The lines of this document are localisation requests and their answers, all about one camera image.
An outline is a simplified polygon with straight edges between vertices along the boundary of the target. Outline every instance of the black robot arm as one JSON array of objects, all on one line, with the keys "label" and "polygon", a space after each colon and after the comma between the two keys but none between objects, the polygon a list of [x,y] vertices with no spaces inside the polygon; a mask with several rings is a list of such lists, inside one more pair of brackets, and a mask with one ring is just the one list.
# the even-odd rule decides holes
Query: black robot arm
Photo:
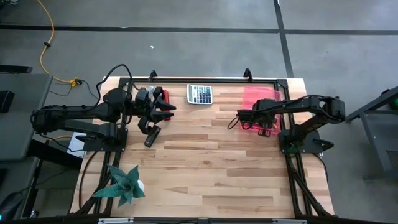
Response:
[{"label": "black robot arm", "polygon": [[[170,112],[157,111],[157,109],[176,109],[175,106],[163,101],[162,87],[157,87],[153,96],[154,100],[152,101],[149,92],[145,88],[141,88],[137,92],[135,100],[132,100],[130,93],[122,88],[115,88],[104,95],[103,103],[94,106],[45,106],[32,113],[30,122],[33,129],[39,134],[61,129],[76,131],[88,134],[84,137],[80,136],[81,141],[92,140],[101,142],[101,144],[115,145],[117,142],[125,141],[127,134],[126,130],[120,130],[116,124],[121,119],[121,115],[138,116],[141,118],[138,127],[143,134],[149,135],[146,146],[150,147],[160,128],[156,125],[149,126],[149,123],[156,124],[174,115]],[[106,123],[91,124],[78,121],[78,119],[100,119]],[[96,146],[104,149],[99,143]]]},{"label": "black robot arm", "polygon": [[[279,134],[281,147],[282,145],[288,148],[303,146],[307,136],[318,128],[325,124],[338,124],[345,120],[345,104],[343,101],[339,100],[338,97],[318,95],[308,95],[296,100],[258,100],[253,105],[252,110],[238,110],[237,117],[244,127],[258,124],[265,129],[271,128],[276,122],[276,114],[300,112],[311,112],[315,116],[302,124],[294,124],[289,130],[281,131]],[[260,133],[268,136],[262,130],[259,131]],[[323,146],[323,150],[330,147],[330,144],[328,142],[327,147]]]}]

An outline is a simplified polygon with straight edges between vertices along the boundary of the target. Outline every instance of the yellow cable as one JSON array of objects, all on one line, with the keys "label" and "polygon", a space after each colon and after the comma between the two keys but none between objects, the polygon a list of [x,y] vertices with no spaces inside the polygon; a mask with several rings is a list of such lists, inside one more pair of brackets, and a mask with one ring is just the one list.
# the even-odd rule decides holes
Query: yellow cable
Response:
[{"label": "yellow cable", "polygon": [[[53,23],[53,21],[52,21],[52,18],[51,18],[50,13],[49,13],[48,10],[45,8],[45,6],[43,5],[43,3],[42,3],[40,0],[37,0],[37,2],[42,6],[43,10],[45,11],[45,13],[47,14],[47,16],[48,16],[49,19],[50,19],[51,30],[52,30],[52,31],[51,31],[51,37],[49,38],[49,40],[47,41],[47,43],[51,44],[51,41],[52,41],[52,39],[54,38],[54,33],[55,33],[54,23]],[[43,64],[44,53],[45,53],[45,51],[46,51],[47,49],[48,49],[48,47],[45,45],[44,48],[43,48],[42,54],[40,55],[40,65],[42,66],[43,70],[44,70],[47,74],[50,74],[49,71],[47,71],[47,69],[45,69],[44,64]],[[69,84],[72,85],[72,87],[76,87],[76,86],[77,86],[77,83],[76,83],[76,81],[75,81],[76,78],[75,78],[75,79],[72,79],[72,80],[63,80],[63,79],[61,79],[61,78],[54,77],[54,79],[56,79],[56,80],[58,80],[58,81],[60,81],[60,82],[69,83]]]},{"label": "yellow cable", "polygon": [[55,137],[54,139],[58,140],[58,139],[63,139],[63,138],[72,138],[72,136],[58,136],[58,137]]}]

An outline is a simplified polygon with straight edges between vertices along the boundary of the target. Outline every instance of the wooden table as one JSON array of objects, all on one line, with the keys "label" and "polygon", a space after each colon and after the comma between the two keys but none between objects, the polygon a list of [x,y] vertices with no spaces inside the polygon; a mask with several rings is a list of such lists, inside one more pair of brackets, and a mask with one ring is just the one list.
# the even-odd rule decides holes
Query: wooden table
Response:
[{"label": "wooden table", "polygon": [[[116,88],[119,78],[110,77],[103,84],[101,95]],[[291,99],[306,95],[303,79],[288,79],[288,84]],[[242,105],[244,86],[273,89],[272,85],[212,83],[214,103],[209,106],[188,104],[186,83],[136,85],[162,86],[169,91],[170,103],[177,109],[171,121],[158,124],[162,131],[150,149],[144,146],[146,136],[137,127],[138,118],[133,118],[128,126],[129,137],[119,167],[128,172],[139,165],[146,197],[120,208],[116,198],[112,216],[294,217],[285,157],[279,150],[277,136],[261,137],[239,126],[226,129]],[[294,114],[296,123],[310,117],[310,113]],[[90,155],[83,160],[80,176]],[[83,183],[83,203],[98,185],[103,156],[103,152],[97,153],[89,164]],[[303,164],[309,189],[333,213],[322,163],[314,155],[304,154]],[[71,212],[78,209],[78,187]],[[297,192],[300,208],[305,211],[302,192]]]}]

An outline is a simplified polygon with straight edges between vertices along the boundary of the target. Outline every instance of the gray floor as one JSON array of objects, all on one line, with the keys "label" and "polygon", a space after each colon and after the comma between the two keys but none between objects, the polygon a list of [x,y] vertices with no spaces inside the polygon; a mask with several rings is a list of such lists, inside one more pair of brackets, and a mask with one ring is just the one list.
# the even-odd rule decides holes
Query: gray floor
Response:
[{"label": "gray floor", "polygon": [[[279,2],[286,29],[398,29],[395,0]],[[272,0],[46,0],[44,4],[59,26],[278,28]],[[49,24],[33,0],[5,8],[0,20]],[[48,31],[0,31],[0,63],[29,65],[33,73],[42,73],[39,55],[49,35]],[[287,43],[294,77],[305,79],[308,93],[340,96],[347,113],[398,84],[396,35],[287,35]],[[45,56],[53,75],[85,79],[92,89],[119,63],[126,63],[133,75],[148,75],[154,69],[159,75],[240,77],[249,67],[256,77],[287,77],[279,34],[62,31],[55,34]],[[118,70],[115,75],[125,73]],[[66,93],[68,87],[54,85],[52,90]],[[68,97],[49,95],[47,100],[68,105],[93,102],[86,88],[74,89]],[[398,184],[362,180],[363,174],[379,168],[362,124],[329,125],[320,132],[335,143],[325,153],[335,213],[396,223]],[[47,204],[43,203],[44,210],[53,207]],[[58,215],[60,210],[55,209],[52,214]]]}]

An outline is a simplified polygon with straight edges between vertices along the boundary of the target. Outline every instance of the green leaf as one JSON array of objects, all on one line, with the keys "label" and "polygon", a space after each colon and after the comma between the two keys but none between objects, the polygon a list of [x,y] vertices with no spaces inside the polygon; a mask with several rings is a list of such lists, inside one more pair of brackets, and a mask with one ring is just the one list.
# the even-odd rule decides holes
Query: green leaf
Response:
[{"label": "green leaf", "polygon": [[134,189],[132,190],[133,197],[135,198],[140,198],[140,197],[145,197],[144,192],[141,190],[141,188],[138,187],[138,185],[134,186]]},{"label": "green leaf", "polygon": [[127,175],[121,169],[111,166],[109,164],[107,164],[107,165],[108,165],[108,169],[109,169],[112,177],[116,177],[116,176],[127,177]]},{"label": "green leaf", "polygon": [[93,197],[117,197],[123,195],[123,191],[118,184],[113,184],[95,192]]},{"label": "green leaf", "polygon": [[129,204],[131,204],[132,190],[125,190],[124,197],[127,199],[127,202],[129,202]]},{"label": "green leaf", "polygon": [[113,179],[124,190],[129,190],[132,187],[132,185],[131,185],[129,179],[127,179],[127,177],[114,176]]},{"label": "green leaf", "polygon": [[127,202],[127,199],[122,195],[119,200],[118,208],[124,205]]},{"label": "green leaf", "polygon": [[127,175],[132,184],[136,184],[139,178],[138,165],[136,165]]}]

